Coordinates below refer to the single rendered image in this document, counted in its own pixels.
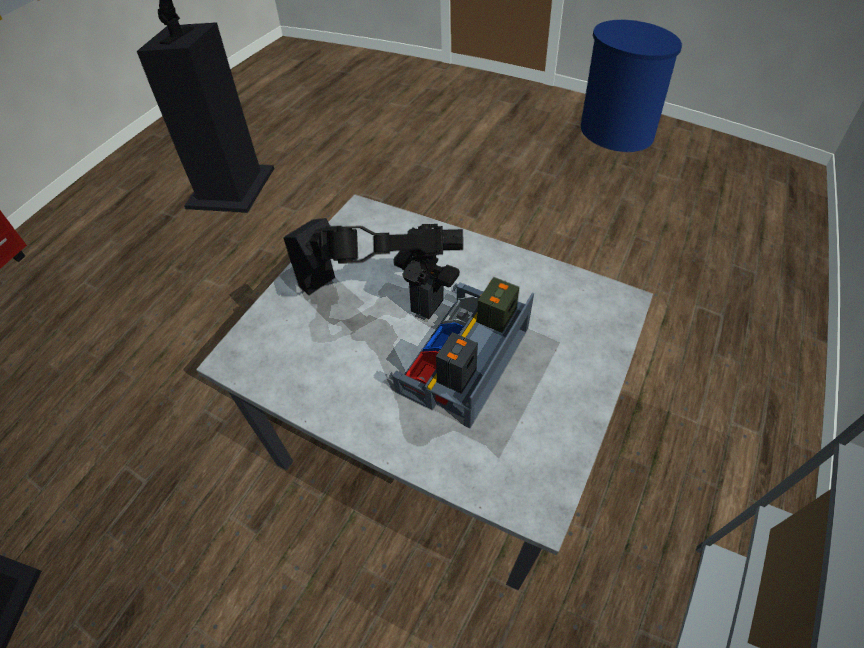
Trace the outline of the olive green tool case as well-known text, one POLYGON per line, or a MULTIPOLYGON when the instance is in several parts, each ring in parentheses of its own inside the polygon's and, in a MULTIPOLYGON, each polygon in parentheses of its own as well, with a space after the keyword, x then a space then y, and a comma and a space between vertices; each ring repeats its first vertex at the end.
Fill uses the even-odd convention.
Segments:
POLYGON ((519 289, 493 277, 478 299, 477 322, 503 333, 517 309, 519 289))

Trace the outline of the yellow flat bar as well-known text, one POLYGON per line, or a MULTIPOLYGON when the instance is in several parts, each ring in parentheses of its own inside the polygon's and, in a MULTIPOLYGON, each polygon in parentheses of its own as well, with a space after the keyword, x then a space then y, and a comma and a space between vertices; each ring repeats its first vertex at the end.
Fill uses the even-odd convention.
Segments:
MULTIPOLYGON (((468 333, 470 332, 470 330, 472 329, 472 327, 474 326, 474 324, 475 324, 476 321, 477 321, 477 313, 475 314, 475 316, 474 316, 473 319, 471 320, 470 324, 468 325, 468 327, 466 328, 466 330, 465 330, 464 333, 462 334, 463 337, 466 338, 466 336, 468 335, 468 333)), ((436 375, 434 376, 434 378, 432 379, 432 381, 430 382, 430 384, 428 385, 427 388, 428 388, 429 390, 431 390, 431 389, 433 388, 433 386, 435 385, 436 382, 437 382, 437 373, 436 373, 436 375)))

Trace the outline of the blue open bin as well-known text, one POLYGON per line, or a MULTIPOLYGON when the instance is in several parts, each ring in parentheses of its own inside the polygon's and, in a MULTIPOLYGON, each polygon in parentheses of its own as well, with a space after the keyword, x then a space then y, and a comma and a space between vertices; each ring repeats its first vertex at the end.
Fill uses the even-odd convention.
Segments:
POLYGON ((439 328, 436 330, 436 332, 434 333, 432 338, 429 340, 429 342, 427 343, 425 348, 423 348, 423 352, 426 352, 426 351, 439 352, 439 350, 442 348, 444 343, 447 341, 447 339, 451 335, 451 333, 453 332, 453 333, 456 333, 459 335, 463 328, 464 328, 464 326, 460 325, 458 323, 440 324, 439 328))

